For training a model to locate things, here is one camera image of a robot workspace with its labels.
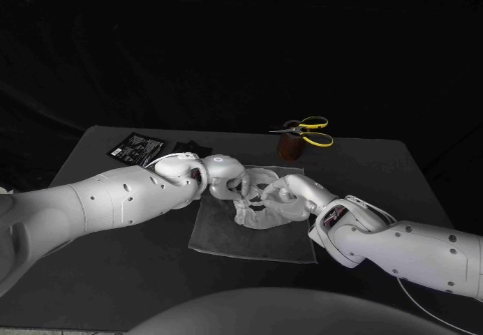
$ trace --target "gray table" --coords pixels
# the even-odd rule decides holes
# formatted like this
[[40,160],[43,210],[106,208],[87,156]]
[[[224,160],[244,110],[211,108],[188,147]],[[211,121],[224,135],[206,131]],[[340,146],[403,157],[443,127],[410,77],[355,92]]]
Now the gray table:
[[[171,153],[177,141],[194,140],[213,148],[213,154],[229,155],[243,164],[304,168],[305,175],[334,194],[354,195],[396,219],[451,228],[405,145],[393,140],[335,138],[331,147],[306,146],[302,157],[286,163],[276,155],[276,135],[95,126],[51,186],[120,168],[105,153],[132,131],[165,140],[159,156]],[[139,225],[96,232],[43,258],[0,298],[0,325],[123,331],[194,297],[257,286],[341,292],[419,313],[394,279],[368,261],[347,269],[322,248],[317,248],[318,265],[239,260],[190,250],[197,207],[193,202]],[[456,299],[452,305],[467,303],[465,298],[416,285],[410,289],[441,304],[445,299]]]

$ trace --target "scissors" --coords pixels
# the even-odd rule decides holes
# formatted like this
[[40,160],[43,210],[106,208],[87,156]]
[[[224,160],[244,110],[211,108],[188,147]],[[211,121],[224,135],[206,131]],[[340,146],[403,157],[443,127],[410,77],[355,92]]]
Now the scissors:
[[[293,122],[298,122],[296,127],[281,129],[279,131],[269,131],[269,133],[295,133],[309,144],[315,145],[317,147],[330,147],[332,145],[334,139],[331,136],[322,133],[311,132],[311,129],[319,129],[327,126],[328,120],[324,117],[306,117],[301,121],[296,120]],[[328,140],[328,143],[315,142],[314,140],[318,138]]]

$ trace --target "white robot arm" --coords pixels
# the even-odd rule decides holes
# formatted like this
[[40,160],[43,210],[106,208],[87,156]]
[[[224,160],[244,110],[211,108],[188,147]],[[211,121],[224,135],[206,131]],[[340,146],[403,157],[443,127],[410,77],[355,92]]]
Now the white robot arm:
[[208,184],[217,199],[240,197],[227,190],[239,183],[246,194],[249,178],[229,156],[171,154],[149,165],[154,171],[122,167],[69,185],[0,195],[0,296],[38,258],[77,237],[185,207]]
[[[285,203],[270,200],[275,191],[289,193]],[[350,195],[338,199],[298,174],[273,181],[260,199],[293,221],[309,214],[317,216],[308,236],[345,267],[355,267],[367,258],[392,276],[483,299],[479,236],[409,221],[396,222],[370,204]]]

